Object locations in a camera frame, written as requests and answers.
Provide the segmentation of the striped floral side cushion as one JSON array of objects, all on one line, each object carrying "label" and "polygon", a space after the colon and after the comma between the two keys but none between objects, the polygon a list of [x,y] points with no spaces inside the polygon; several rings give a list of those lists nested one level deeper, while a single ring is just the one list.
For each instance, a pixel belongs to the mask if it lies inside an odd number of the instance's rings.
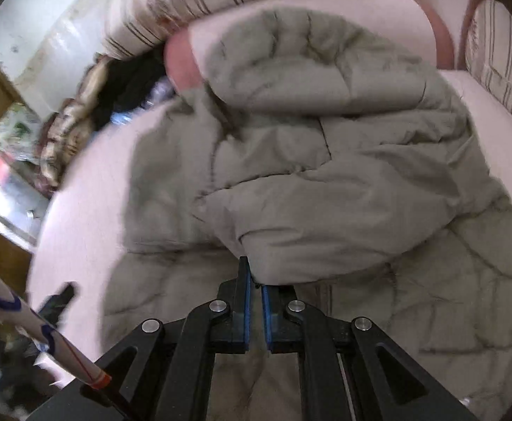
[{"label": "striped floral side cushion", "polygon": [[512,14],[497,0],[483,0],[465,45],[470,74],[512,115]]}]

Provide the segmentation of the floral picture panel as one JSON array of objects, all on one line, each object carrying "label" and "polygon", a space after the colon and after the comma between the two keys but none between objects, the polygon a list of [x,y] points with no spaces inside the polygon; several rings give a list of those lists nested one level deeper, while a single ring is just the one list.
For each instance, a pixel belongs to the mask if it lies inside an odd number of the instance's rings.
[{"label": "floral picture panel", "polygon": [[13,103],[0,119],[0,151],[17,162],[38,163],[43,121],[22,103]]}]

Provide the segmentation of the black garment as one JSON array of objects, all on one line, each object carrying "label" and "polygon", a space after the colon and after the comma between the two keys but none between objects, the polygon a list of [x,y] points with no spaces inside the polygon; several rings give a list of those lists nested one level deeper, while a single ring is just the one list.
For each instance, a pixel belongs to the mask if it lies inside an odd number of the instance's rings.
[{"label": "black garment", "polygon": [[90,112],[95,130],[111,121],[111,116],[147,110],[175,95],[175,87],[166,73],[165,43],[125,60],[111,60],[107,78]]}]

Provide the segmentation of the olive green puffer jacket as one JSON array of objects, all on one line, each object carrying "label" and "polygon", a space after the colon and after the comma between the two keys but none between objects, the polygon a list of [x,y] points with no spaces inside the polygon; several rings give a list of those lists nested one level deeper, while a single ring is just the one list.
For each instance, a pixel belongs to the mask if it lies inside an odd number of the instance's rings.
[{"label": "olive green puffer jacket", "polygon": [[184,318],[246,256],[368,316],[481,420],[512,406],[512,200],[430,64],[185,91],[139,139],[100,341]]}]

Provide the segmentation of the pink rolled quilt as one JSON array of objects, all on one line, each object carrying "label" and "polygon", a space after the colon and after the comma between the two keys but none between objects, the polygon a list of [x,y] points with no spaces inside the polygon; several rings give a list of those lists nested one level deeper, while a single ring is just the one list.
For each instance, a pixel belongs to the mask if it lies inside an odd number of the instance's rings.
[{"label": "pink rolled quilt", "polygon": [[344,77],[356,65],[389,75],[407,62],[454,66],[452,40],[418,0],[258,0],[199,19],[165,44],[167,76],[178,93],[206,81],[253,89],[270,80],[298,85],[296,73]]}]

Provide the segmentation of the pink quilted bed mattress cover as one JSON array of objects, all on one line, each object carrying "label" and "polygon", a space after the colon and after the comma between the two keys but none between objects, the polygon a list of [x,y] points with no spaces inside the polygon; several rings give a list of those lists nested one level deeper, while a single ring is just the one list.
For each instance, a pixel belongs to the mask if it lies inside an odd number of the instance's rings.
[{"label": "pink quilted bed mattress cover", "polygon": [[[441,76],[469,108],[492,173],[512,197],[512,117],[466,71]],[[122,208],[128,166],[142,134],[158,125],[162,103],[124,126],[106,126],[69,166],[62,190],[50,201],[27,281],[30,304],[38,306],[63,283],[78,286],[61,331],[92,360],[102,355],[102,297],[111,268],[122,256]]]}]

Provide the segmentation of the brown floral blanket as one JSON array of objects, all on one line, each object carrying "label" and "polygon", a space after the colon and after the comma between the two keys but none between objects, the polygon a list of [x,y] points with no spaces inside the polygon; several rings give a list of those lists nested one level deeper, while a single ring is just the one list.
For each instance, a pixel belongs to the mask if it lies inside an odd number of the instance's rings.
[{"label": "brown floral blanket", "polygon": [[74,98],[68,98],[44,124],[39,144],[40,183],[52,192],[59,188],[72,159],[89,142],[94,129],[92,111],[106,84],[112,58],[97,54]]}]

